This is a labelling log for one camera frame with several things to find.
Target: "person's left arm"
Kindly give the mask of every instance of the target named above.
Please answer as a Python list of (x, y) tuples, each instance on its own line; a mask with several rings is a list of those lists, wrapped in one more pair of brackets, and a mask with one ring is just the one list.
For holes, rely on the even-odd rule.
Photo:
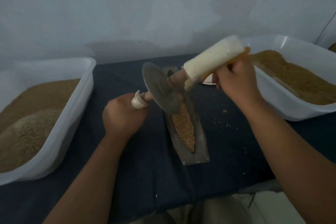
[(106, 135), (44, 224), (107, 223), (119, 158), (144, 123), (147, 108), (135, 110), (134, 93), (111, 100), (103, 111)]

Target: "dark blue tablecloth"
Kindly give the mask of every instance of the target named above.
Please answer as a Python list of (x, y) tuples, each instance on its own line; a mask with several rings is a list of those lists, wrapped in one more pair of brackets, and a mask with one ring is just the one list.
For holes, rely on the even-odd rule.
[[(146, 61), (163, 68), (181, 66), (192, 57)], [(101, 114), (106, 103), (121, 94), (146, 90), (141, 72), (144, 62), (96, 66), (94, 91), (64, 161), (45, 178), (1, 186), (0, 223), (44, 220), (102, 139)], [(153, 211), (235, 193), (274, 178), (249, 124), (235, 104), (211, 86), (197, 85), (191, 93), (207, 136), (210, 162), (182, 165), (174, 153), (163, 112), (153, 103), (148, 119), (121, 157), (112, 222), (134, 220)], [(336, 161), (336, 113), (290, 124), (315, 149)]]

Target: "brown powder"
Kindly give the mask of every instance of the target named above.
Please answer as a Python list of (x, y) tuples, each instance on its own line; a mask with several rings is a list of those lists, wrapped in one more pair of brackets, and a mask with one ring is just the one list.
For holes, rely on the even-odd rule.
[(44, 145), (79, 79), (46, 82), (15, 98), (0, 113), (0, 173), (33, 158)]
[(178, 94), (178, 97), (181, 102), (180, 113), (172, 115), (171, 118), (179, 138), (191, 152), (194, 152), (195, 150), (194, 125), (191, 122), (190, 114), (187, 111), (187, 107), (184, 102), (183, 96), (181, 94)]
[(249, 56), (253, 62), (270, 70), (296, 92), (296, 96), (308, 103), (328, 105), (336, 102), (336, 86), (309, 70), (286, 62), (279, 52), (267, 50)]

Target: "person's right arm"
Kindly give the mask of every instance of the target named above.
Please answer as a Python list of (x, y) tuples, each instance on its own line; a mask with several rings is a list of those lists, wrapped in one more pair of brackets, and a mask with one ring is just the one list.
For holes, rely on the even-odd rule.
[(214, 82), (245, 114), (296, 210), (307, 223), (336, 223), (336, 165), (271, 110), (258, 91), (254, 67), (248, 59), (236, 62), (231, 70), (221, 66), (216, 73)]

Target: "yellow handle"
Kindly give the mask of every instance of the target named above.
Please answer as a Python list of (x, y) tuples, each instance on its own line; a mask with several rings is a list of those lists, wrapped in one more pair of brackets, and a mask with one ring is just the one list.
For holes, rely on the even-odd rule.
[[(230, 64), (233, 64), (234, 62), (236, 62), (237, 60), (243, 58), (243, 57), (246, 57), (247, 55), (250, 54), (250, 51), (251, 51), (251, 48), (250, 47), (245, 47), (245, 52), (239, 54), (237, 57), (234, 57), (233, 59), (229, 60), (228, 62), (226, 62), (225, 64), (226, 65), (230, 65)], [(205, 79), (214, 72), (215, 70), (211, 71), (211, 72), (208, 72), (204, 75), (202, 75), (201, 77), (201, 82), (204, 82)]]

